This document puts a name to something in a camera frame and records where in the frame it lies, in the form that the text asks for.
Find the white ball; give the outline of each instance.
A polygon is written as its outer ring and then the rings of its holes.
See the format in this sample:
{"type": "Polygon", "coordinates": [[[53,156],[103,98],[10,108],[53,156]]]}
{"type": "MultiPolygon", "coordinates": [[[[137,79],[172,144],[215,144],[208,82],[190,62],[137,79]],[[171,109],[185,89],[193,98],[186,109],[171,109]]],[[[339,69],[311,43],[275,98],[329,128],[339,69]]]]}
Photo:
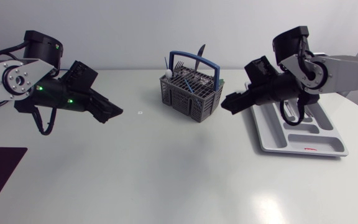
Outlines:
{"type": "Polygon", "coordinates": [[[172,78],[172,71],[171,71],[170,69],[167,69],[167,70],[165,71],[165,77],[167,77],[167,78],[172,78]]]}

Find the table surface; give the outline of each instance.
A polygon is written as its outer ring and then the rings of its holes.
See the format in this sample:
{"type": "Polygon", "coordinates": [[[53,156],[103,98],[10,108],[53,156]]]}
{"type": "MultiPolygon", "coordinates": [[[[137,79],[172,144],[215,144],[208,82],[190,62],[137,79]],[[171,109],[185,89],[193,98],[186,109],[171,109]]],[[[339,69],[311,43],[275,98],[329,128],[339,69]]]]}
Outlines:
{"type": "MultiPolygon", "coordinates": [[[[358,223],[357,105],[320,99],[347,157],[267,153],[250,110],[197,123],[163,104],[163,73],[99,71],[93,88],[124,109],[106,124],[58,110],[42,136],[31,115],[0,108],[0,147],[29,149],[0,193],[0,223],[358,223]]],[[[243,70],[221,78],[221,102],[245,90],[243,70]]]]}

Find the blue basket handle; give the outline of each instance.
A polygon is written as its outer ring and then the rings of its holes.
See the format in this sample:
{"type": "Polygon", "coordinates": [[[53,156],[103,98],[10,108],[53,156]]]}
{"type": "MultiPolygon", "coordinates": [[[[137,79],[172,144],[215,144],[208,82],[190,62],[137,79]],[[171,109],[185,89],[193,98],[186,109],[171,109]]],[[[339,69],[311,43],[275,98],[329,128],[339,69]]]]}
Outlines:
{"type": "Polygon", "coordinates": [[[171,71],[173,71],[173,57],[175,55],[179,55],[179,56],[184,56],[184,57],[189,57],[192,58],[194,60],[198,60],[200,62],[203,62],[204,64],[208,65],[209,67],[213,68],[215,70],[214,73],[214,90],[218,91],[219,90],[219,71],[221,69],[221,67],[219,67],[219,65],[216,65],[215,63],[213,63],[210,60],[207,60],[203,57],[188,53],[188,52],[181,52],[181,51],[176,51],[173,50],[169,53],[169,69],[171,71]]]}

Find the white plastic tray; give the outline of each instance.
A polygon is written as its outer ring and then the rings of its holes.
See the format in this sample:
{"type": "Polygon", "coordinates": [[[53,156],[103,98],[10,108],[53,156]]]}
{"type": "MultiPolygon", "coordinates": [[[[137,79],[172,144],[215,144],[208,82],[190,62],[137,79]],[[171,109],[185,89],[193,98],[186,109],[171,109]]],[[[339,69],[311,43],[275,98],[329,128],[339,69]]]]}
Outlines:
{"type": "MultiPolygon", "coordinates": [[[[296,100],[284,109],[291,121],[298,120],[296,100]]],[[[305,118],[298,126],[288,125],[281,117],[279,103],[251,107],[263,151],[317,156],[347,156],[338,131],[319,103],[305,106],[305,118]]]]}

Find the gray plastic basket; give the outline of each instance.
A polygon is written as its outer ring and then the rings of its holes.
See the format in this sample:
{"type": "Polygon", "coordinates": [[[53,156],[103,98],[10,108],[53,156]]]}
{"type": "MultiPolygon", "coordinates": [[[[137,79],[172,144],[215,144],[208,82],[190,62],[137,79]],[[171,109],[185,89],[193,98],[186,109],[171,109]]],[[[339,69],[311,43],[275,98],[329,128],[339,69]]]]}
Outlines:
{"type": "Polygon", "coordinates": [[[202,122],[218,107],[224,82],[219,83],[220,67],[205,58],[186,52],[170,52],[170,70],[174,55],[199,60],[214,69],[214,77],[181,66],[173,71],[173,77],[160,78],[162,102],[177,111],[202,122]]]}

